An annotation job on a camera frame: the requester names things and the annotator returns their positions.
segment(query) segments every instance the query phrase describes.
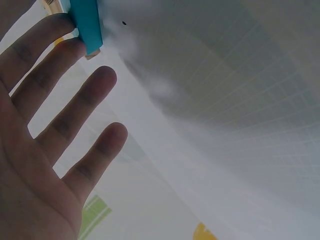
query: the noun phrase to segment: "yellow object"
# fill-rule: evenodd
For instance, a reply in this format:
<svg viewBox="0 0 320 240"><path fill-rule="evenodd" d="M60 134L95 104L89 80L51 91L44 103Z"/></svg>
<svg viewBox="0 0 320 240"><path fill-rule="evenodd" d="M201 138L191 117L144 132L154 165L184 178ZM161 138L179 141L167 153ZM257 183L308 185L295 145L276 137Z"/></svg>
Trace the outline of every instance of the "yellow object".
<svg viewBox="0 0 320 240"><path fill-rule="evenodd" d="M59 39L54 41L54 45L57 46L59 43L61 43L64 40L63 37L60 37Z"/></svg>
<svg viewBox="0 0 320 240"><path fill-rule="evenodd" d="M218 240L203 223L200 223L194 233L193 240Z"/></svg>

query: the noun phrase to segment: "grid pattern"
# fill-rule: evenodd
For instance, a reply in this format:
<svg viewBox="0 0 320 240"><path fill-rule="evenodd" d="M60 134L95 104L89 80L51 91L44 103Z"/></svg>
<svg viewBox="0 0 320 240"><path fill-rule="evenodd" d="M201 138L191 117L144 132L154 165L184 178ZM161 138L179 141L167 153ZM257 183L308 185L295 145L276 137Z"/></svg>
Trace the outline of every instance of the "grid pattern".
<svg viewBox="0 0 320 240"><path fill-rule="evenodd" d="M161 21L128 20L124 60L151 98L212 162L320 216L320 1L162 5Z"/></svg>

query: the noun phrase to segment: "palm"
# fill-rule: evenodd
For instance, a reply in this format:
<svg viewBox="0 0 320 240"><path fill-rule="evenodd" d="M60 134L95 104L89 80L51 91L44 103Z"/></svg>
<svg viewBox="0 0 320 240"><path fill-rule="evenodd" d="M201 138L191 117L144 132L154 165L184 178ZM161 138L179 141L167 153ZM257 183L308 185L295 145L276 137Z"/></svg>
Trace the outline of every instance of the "palm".
<svg viewBox="0 0 320 240"><path fill-rule="evenodd" d="M0 26L0 40L33 2L0 3L0 14L7 16ZM37 138L29 133L35 112L61 75L85 53L78 39L55 47L9 96L43 50L73 28L64 14L47 17L0 56L0 230L6 239L76 239L89 193L127 138L123 125L111 124L62 179L53 171L85 120L115 85L116 75L109 67L93 73Z"/></svg>

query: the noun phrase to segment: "yellow pattern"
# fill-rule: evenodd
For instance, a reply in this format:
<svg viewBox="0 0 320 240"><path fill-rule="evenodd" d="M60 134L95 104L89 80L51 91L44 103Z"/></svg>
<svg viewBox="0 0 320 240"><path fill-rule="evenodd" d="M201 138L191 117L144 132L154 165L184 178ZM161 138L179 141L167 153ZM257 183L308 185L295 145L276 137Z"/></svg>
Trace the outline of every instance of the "yellow pattern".
<svg viewBox="0 0 320 240"><path fill-rule="evenodd" d="M194 233L193 240L218 240L203 223L200 223Z"/></svg>

